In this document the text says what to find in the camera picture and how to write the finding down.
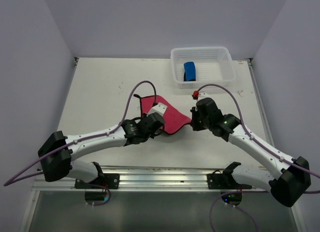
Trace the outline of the red microfiber towel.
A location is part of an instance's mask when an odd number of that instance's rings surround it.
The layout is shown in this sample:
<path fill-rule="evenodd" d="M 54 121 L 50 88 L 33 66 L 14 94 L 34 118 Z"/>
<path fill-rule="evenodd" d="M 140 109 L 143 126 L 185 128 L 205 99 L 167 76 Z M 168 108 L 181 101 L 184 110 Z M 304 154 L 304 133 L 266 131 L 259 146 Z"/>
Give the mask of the red microfiber towel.
<path fill-rule="evenodd" d="M 152 106 L 154 105 L 154 95 L 141 97 L 138 94 L 134 94 L 134 97 L 139 99 L 140 104 L 140 113 L 142 116 L 146 115 Z M 191 119 L 181 113 L 178 109 L 176 109 L 172 104 L 170 104 L 164 97 L 157 95 L 156 103 L 162 103 L 167 106 L 167 109 L 164 113 L 164 133 L 167 135 L 174 135 L 180 129 L 182 129 L 186 125 L 191 124 Z"/>

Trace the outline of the blue microfiber towel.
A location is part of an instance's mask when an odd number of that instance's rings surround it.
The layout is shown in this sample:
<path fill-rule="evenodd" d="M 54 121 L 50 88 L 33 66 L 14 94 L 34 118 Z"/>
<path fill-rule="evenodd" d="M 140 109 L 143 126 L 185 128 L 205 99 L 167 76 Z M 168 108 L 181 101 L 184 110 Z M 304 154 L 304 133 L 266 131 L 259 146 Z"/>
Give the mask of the blue microfiber towel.
<path fill-rule="evenodd" d="M 186 62 L 183 64 L 184 68 L 184 82 L 191 82 L 196 80 L 196 66 L 194 62 Z"/>

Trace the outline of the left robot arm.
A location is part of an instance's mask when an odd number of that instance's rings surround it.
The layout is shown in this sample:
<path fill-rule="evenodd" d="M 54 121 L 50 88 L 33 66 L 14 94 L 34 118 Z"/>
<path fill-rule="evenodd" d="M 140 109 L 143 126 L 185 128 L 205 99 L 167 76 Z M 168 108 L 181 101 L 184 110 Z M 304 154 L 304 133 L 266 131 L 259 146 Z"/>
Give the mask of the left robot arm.
<path fill-rule="evenodd" d="M 68 177 L 99 188 L 107 184 L 97 162 L 83 162 L 81 157 L 104 149 L 138 145 L 154 138 L 165 124 L 163 115 L 154 112 L 141 120 L 125 120 L 121 126 L 83 135 L 64 136 L 54 132 L 38 151 L 40 164 L 47 182 Z"/>

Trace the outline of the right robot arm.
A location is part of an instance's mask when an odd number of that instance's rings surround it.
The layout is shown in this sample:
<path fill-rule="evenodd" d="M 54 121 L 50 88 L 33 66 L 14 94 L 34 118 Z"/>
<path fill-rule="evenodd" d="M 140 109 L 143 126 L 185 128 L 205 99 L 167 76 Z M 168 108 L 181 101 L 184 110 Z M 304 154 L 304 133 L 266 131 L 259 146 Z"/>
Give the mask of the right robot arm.
<path fill-rule="evenodd" d="M 254 169 L 232 162 L 222 173 L 211 175 L 220 188 L 253 186 L 270 192 L 280 204 L 291 207 L 310 187 L 311 177 L 307 172 L 310 167 L 306 159 L 301 156 L 295 159 L 275 149 L 248 130 L 235 115 L 224 115 L 212 98 L 198 100 L 190 111 L 194 131 L 209 130 L 264 167 Z"/>

